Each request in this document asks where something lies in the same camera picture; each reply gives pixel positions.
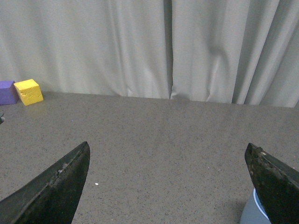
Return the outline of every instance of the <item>curtain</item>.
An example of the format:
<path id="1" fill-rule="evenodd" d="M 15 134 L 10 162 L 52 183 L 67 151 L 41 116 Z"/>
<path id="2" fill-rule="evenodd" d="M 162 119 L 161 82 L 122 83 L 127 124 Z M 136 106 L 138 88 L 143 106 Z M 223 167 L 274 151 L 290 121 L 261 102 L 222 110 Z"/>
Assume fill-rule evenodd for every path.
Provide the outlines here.
<path id="1" fill-rule="evenodd" d="M 299 108 L 299 0 L 0 1 L 0 80 Z"/>

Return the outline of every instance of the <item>gray countertop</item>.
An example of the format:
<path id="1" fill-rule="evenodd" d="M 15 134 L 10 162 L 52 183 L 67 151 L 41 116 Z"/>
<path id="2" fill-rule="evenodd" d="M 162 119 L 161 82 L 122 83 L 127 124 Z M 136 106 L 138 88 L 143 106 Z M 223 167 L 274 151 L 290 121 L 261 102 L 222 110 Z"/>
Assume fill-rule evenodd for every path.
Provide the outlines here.
<path id="1" fill-rule="evenodd" d="M 90 167 L 73 224 L 238 223 L 253 189 L 249 142 L 299 169 L 295 109 L 43 95 L 0 106 L 0 200 L 87 141 Z"/>

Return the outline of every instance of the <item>yellow foam cube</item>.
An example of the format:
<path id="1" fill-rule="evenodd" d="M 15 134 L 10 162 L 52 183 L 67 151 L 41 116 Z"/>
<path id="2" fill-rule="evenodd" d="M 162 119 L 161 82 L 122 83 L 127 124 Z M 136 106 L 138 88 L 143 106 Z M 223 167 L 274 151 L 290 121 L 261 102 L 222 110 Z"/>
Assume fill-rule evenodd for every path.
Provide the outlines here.
<path id="1" fill-rule="evenodd" d="M 25 106 L 43 101 L 41 88 L 33 79 L 14 83 L 14 86 Z"/>

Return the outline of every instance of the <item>dark object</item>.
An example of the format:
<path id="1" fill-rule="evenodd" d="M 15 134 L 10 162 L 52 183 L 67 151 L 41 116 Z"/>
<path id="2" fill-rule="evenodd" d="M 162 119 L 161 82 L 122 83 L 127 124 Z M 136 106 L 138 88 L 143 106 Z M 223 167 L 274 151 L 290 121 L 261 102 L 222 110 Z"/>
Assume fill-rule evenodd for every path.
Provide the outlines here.
<path id="1" fill-rule="evenodd" d="M 299 224 L 299 172 L 249 143 L 247 167 L 272 224 Z"/>
<path id="2" fill-rule="evenodd" d="M 83 142 L 24 187 L 0 202 L 0 224 L 70 224 L 89 167 Z"/>

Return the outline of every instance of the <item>curtain fold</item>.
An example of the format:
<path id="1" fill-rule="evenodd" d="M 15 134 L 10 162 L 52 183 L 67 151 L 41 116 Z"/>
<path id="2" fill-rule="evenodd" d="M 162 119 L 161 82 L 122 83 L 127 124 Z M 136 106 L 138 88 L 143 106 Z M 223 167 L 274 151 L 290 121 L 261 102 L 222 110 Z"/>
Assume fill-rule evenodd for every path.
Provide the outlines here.
<path id="1" fill-rule="evenodd" d="M 298 107 L 299 0 L 0 1 L 0 80 Z"/>

